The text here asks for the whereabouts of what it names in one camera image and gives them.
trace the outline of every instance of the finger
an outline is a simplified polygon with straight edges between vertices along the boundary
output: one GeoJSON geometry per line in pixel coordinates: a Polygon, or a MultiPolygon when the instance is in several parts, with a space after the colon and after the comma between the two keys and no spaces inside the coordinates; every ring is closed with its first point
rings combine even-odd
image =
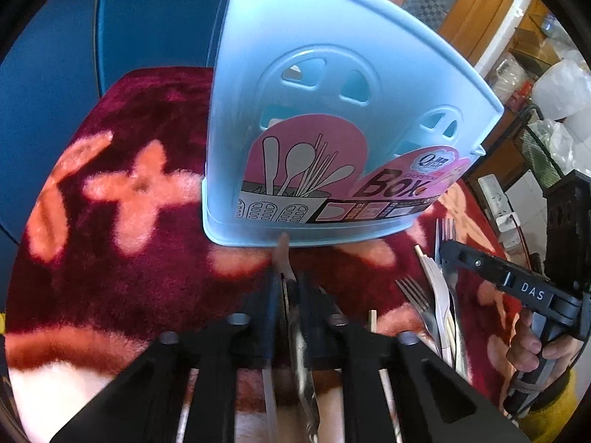
{"type": "Polygon", "coordinates": [[[568,368],[569,364],[570,355],[557,359],[556,363],[554,364],[554,368],[552,368],[552,371],[550,372],[550,377],[548,378],[548,381],[544,387],[548,388],[558,377],[560,377],[560,375],[566,371],[566,368],[568,368]]]}
{"type": "Polygon", "coordinates": [[[582,348],[583,348],[583,342],[582,341],[575,340],[573,342],[572,356],[571,356],[570,361],[569,361],[568,364],[572,364],[575,361],[577,355],[579,354],[579,352],[581,351],[582,348]]]}
{"type": "Polygon", "coordinates": [[[536,334],[531,330],[530,327],[525,325],[524,322],[519,319],[515,324],[515,337],[517,341],[523,346],[526,350],[530,351],[531,353],[538,354],[542,349],[542,342],[536,336],[536,334]]]}
{"type": "Polygon", "coordinates": [[[283,232],[279,236],[277,246],[273,248],[273,266],[277,273],[283,274],[286,280],[295,280],[293,270],[290,265],[290,237],[283,232]]]}
{"type": "Polygon", "coordinates": [[[525,372],[534,371],[540,363],[538,357],[522,347],[518,341],[507,351],[507,359],[515,369],[525,372]]]}
{"type": "Polygon", "coordinates": [[[534,319],[534,314],[527,308],[521,308],[519,312],[519,321],[526,327],[531,327],[531,322],[534,319]]]}
{"type": "Polygon", "coordinates": [[[562,335],[552,343],[548,343],[542,350],[542,356],[547,360],[556,360],[563,356],[572,356],[576,351],[577,341],[568,335],[562,335]]]}

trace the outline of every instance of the wooden cabinet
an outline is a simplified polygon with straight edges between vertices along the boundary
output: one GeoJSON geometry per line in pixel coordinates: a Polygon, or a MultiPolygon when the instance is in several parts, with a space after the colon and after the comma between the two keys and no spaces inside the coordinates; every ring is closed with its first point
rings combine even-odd
{"type": "Polygon", "coordinates": [[[505,109],[505,112],[503,113],[503,116],[501,117],[501,119],[497,122],[495,127],[492,129],[492,131],[488,134],[488,136],[482,142],[482,147],[486,151],[489,151],[491,146],[503,134],[503,131],[505,131],[507,128],[509,128],[510,124],[513,123],[516,116],[517,115],[515,113],[513,113],[512,111],[505,109]]]}
{"type": "Polygon", "coordinates": [[[464,180],[480,202],[484,202],[484,195],[478,184],[478,178],[495,175],[503,191],[506,191],[521,178],[528,168],[512,139],[503,141],[492,154],[486,157],[485,161],[477,162],[476,166],[474,172],[464,180]]]}
{"type": "Polygon", "coordinates": [[[513,0],[457,0],[439,30],[472,65],[484,53],[513,0]]]}

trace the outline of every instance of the black handle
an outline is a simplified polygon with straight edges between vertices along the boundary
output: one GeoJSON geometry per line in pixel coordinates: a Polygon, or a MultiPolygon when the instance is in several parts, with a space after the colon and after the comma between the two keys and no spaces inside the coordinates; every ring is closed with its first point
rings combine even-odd
{"type": "MultiPolygon", "coordinates": [[[[531,329],[542,342],[542,348],[566,333],[565,327],[556,324],[539,313],[534,313],[531,329]]],[[[543,358],[541,351],[538,359],[540,363],[534,371],[527,373],[516,371],[511,379],[503,407],[512,416],[518,414],[527,406],[530,406],[534,399],[536,399],[556,363],[556,360],[546,360],[543,358]]]]}
{"type": "Polygon", "coordinates": [[[339,330],[345,339],[348,359],[343,365],[343,404],[347,443],[396,441],[388,401],[383,391],[380,354],[389,347],[388,337],[369,333],[350,323],[339,330]]]}

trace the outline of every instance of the white plastic bag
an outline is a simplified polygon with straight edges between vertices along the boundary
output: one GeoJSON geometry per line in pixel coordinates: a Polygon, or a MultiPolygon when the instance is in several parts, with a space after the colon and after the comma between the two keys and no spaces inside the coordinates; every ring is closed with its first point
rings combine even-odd
{"type": "Polygon", "coordinates": [[[506,103],[515,90],[519,90],[527,81],[527,73],[511,54],[503,55],[494,73],[489,80],[489,85],[501,103],[506,103]]]}
{"type": "Polygon", "coordinates": [[[566,175],[572,170],[578,170],[591,176],[589,162],[584,155],[581,158],[577,154],[573,137],[566,126],[557,121],[545,119],[532,123],[530,128],[548,149],[552,160],[558,164],[563,174],[566,175]]]}
{"type": "Polygon", "coordinates": [[[584,71],[587,73],[587,75],[591,72],[589,70],[589,65],[587,64],[587,62],[585,61],[585,59],[583,58],[583,55],[581,54],[581,52],[579,50],[575,50],[575,49],[570,49],[568,50],[565,54],[564,54],[564,59],[566,60],[571,60],[574,61],[575,63],[577,63],[577,65],[584,71]]]}
{"type": "Polygon", "coordinates": [[[566,118],[591,106],[591,76],[574,61],[562,60],[536,82],[531,99],[546,118],[566,118]]]}

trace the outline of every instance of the white tile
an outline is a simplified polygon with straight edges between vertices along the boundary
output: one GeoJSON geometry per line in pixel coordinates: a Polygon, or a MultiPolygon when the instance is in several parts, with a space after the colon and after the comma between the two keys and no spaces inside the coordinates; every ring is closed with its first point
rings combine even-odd
{"type": "Polygon", "coordinates": [[[591,136],[583,142],[585,148],[591,152],[591,136]]]}
{"type": "Polygon", "coordinates": [[[591,345],[587,345],[583,354],[578,359],[574,368],[577,370],[577,377],[575,380],[575,393],[577,401],[580,402],[583,395],[591,384],[591,345]]]}
{"type": "Polygon", "coordinates": [[[523,178],[510,187],[505,194],[509,198],[511,206],[517,213],[522,225],[530,221],[542,209],[539,205],[532,204],[534,194],[523,178]]]}
{"type": "Polygon", "coordinates": [[[546,221],[541,213],[537,213],[521,226],[530,253],[539,253],[540,259],[546,258],[546,221]]]}
{"type": "Polygon", "coordinates": [[[487,76],[488,72],[490,72],[490,70],[492,68],[493,63],[494,63],[494,61],[491,61],[490,63],[484,65],[480,74],[483,76],[487,76]]]}
{"type": "Polygon", "coordinates": [[[575,142],[585,141],[591,137],[591,111],[582,110],[569,116],[564,126],[575,142]]]}
{"type": "Polygon", "coordinates": [[[530,188],[533,186],[534,183],[536,183],[536,177],[534,176],[531,170],[525,172],[521,179],[525,181],[527,183],[527,186],[529,186],[530,188]]]}
{"type": "Polygon", "coordinates": [[[513,36],[515,27],[519,25],[519,22],[523,18],[517,16],[517,9],[521,8],[525,11],[529,3],[530,0],[513,0],[509,11],[499,25],[496,34],[492,37],[488,47],[485,49],[484,53],[478,60],[478,63],[481,65],[480,68],[485,68],[487,63],[493,65],[494,62],[499,58],[504,48],[507,46],[508,39],[513,36]]]}
{"type": "Polygon", "coordinates": [[[519,20],[521,20],[525,16],[525,10],[518,4],[513,4],[511,6],[511,11],[513,11],[513,19],[519,18],[519,20]]]}
{"type": "Polygon", "coordinates": [[[530,182],[530,188],[531,192],[534,194],[534,201],[532,204],[537,205],[540,210],[542,210],[546,206],[546,199],[544,198],[540,184],[535,178],[530,182]]]}
{"type": "Polygon", "coordinates": [[[573,145],[573,158],[575,168],[579,170],[591,169],[591,150],[584,142],[573,145]]]}

